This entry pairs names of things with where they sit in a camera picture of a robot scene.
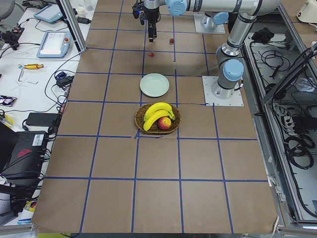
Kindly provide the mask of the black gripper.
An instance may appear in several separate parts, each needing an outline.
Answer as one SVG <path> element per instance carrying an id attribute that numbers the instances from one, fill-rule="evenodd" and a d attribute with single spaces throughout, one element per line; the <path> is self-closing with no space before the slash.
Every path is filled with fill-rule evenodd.
<path id="1" fill-rule="evenodd" d="M 159 11 L 139 11 L 139 20 L 142 25 L 145 21 L 148 23 L 148 38 L 149 42 L 153 42 L 157 37 L 156 23 L 160 20 Z"/>

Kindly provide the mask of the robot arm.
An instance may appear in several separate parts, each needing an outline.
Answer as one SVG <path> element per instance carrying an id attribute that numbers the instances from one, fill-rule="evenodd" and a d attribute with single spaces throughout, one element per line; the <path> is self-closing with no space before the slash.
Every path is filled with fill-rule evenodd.
<path id="1" fill-rule="evenodd" d="M 219 77 L 212 85 L 212 93 L 220 99 L 229 99 L 235 91 L 236 83 L 242 78 L 244 65 L 238 60 L 240 49 L 256 21 L 256 16 L 240 13 L 229 33 L 228 39 L 216 52 Z"/>
<path id="2" fill-rule="evenodd" d="M 149 40 L 157 37 L 156 23 L 159 21 L 159 7 L 166 5 L 169 13 L 181 16 L 187 11 L 211 11 L 239 13 L 228 43 L 238 47 L 243 43 L 250 27 L 259 15 L 275 10 L 280 0 L 138 0 L 132 6 L 133 16 L 143 23 L 148 22 Z"/>

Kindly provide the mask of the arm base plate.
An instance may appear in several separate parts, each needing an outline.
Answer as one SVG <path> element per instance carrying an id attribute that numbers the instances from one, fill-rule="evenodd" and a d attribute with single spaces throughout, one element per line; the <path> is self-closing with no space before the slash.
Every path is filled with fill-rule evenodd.
<path id="1" fill-rule="evenodd" d="M 243 107 L 240 85 L 232 89 L 223 89 L 218 84 L 218 76 L 203 76 L 205 104 L 207 106 Z"/>
<path id="2" fill-rule="evenodd" d="M 196 33 L 200 34 L 225 34 L 224 24 L 216 25 L 213 18 L 205 14 L 195 14 L 194 23 Z"/>

